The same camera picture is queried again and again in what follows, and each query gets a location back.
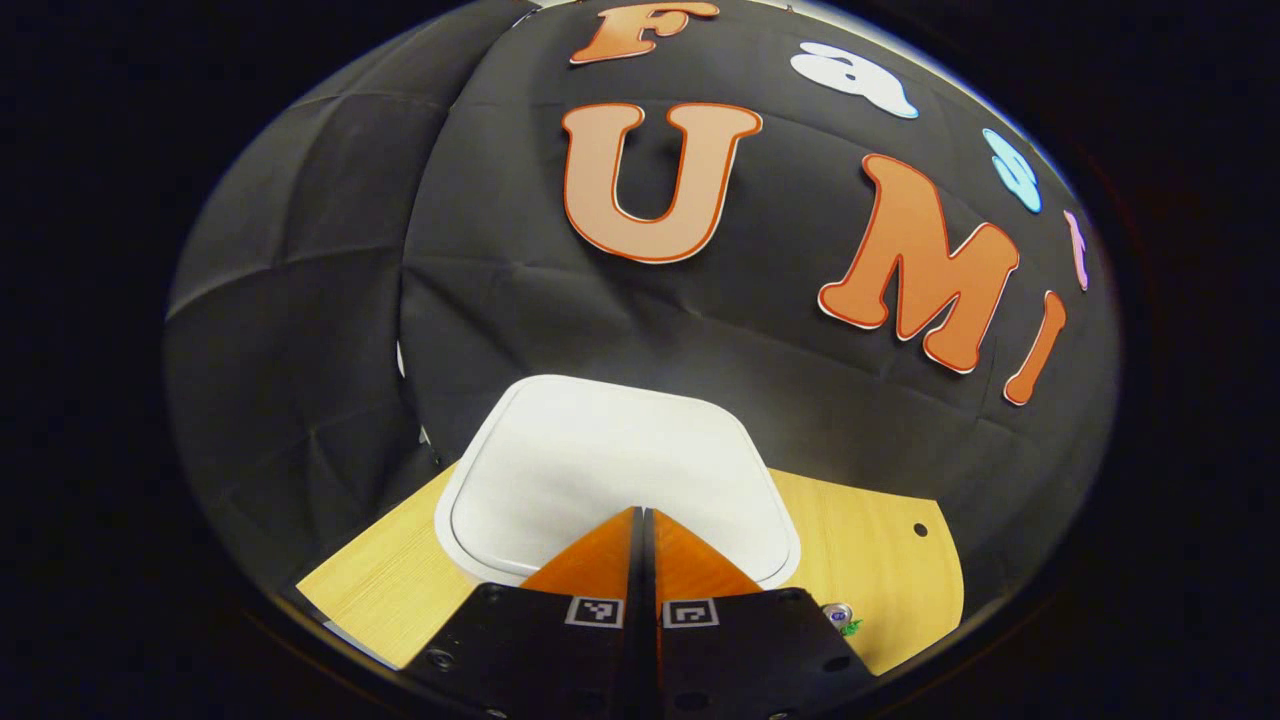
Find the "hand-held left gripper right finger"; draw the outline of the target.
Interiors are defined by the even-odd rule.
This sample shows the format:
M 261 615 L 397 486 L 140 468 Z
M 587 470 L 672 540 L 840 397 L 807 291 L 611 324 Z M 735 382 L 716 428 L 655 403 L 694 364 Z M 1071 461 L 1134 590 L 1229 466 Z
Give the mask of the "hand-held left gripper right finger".
M 876 687 L 808 591 L 763 589 L 666 512 L 646 524 L 664 720 L 826 720 Z

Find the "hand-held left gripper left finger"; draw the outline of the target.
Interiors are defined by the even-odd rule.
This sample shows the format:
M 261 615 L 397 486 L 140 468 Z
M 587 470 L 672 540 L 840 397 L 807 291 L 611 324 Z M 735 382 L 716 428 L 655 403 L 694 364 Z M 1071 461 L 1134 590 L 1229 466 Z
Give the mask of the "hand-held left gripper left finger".
M 627 720 L 643 702 L 646 512 L 626 509 L 521 585 L 483 583 L 404 665 L 480 720 Z

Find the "black backdrop cloth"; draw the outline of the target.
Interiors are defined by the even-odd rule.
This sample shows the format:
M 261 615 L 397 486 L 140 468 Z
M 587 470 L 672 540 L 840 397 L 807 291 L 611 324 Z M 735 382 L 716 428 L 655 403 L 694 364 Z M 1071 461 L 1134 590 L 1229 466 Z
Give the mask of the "black backdrop cloth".
M 1062 546 L 1123 365 L 1074 188 L 946 76 L 751 0 L 573 56 L 641 3 L 407 29 L 212 191 L 163 387 L 259 584 L 298 582 L 543 374 L 700 398 L 768 469 L 936 501 L 974 603 Z

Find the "white desktop garbage bin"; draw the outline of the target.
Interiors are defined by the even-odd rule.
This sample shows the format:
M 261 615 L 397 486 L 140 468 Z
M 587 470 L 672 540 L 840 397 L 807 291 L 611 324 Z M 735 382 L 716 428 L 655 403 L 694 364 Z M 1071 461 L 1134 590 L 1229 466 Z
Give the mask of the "white desktop garbage bin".
M 803 546 L 746 427 L 681 395 L 531 375 L 515 382 L 451 468 L 440 547 L 480 582 L 520 584 L 618 512 L 655 509 L 763 589 Z

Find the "wooden desktop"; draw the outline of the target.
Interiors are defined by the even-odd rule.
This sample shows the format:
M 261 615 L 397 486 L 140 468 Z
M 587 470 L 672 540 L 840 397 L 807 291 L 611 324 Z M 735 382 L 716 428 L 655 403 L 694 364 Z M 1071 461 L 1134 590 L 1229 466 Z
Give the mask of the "wooden desktop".
M 849 643 L 882 675 L 954 632 L 963 566 L 938 503 L 773 470 L 801 542 L 791 585 L 842 602 L 860 621 Z M 403 667 L 471 594 L 476 580 L 443 550 L 443 471 L 324 560 L 300 593 L 347 635 Z

